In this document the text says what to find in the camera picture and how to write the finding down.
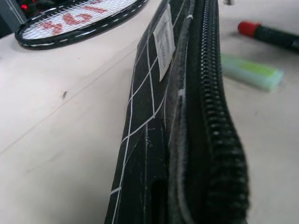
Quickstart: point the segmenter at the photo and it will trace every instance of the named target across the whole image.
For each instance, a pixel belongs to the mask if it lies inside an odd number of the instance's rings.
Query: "marker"
[[[240,34],[299,52],[298,35],[264,27],[260,23],[252,23],[247,21],[242,21],[239,24],[238,29]]]

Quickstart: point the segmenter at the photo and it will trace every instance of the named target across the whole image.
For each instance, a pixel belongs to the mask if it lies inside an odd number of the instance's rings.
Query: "zipper teeth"
[[[236,218],[244,217],[248,208],[248,175],[224,97],[217,7],[216,0],[206,0],[200,55],[200,100],[212,155],[208,203],[218,212],[233,211],[225,216]]]

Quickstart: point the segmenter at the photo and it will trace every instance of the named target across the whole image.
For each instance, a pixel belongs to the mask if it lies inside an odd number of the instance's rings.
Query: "table surface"
[[[136,45],[159,2],[60,49],[25,50],[12,35],[0,40],[0,223],[104,223]],[[249,224],[298,223],[299,56],[240,36],[237,25],[252,20],[296,33],[295,5],[220,2],[222,52],[285,71],[272,93],[224,78],[249,162]]]

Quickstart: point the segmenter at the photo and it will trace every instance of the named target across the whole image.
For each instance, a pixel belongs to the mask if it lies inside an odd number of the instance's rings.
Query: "light green eraser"
[[[284,75],[282,70],[271,66],[249,62],[225,54],[221,55],[221,64],[225,76],[266,91],[273,90]]]

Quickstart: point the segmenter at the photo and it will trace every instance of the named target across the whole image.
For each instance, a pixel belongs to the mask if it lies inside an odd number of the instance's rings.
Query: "fabric tag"
[[[153,34],[155,38],[161,82],[167,72],[172,55],[176,49],[174,45],[170,4],[168,4],[160,18]]]

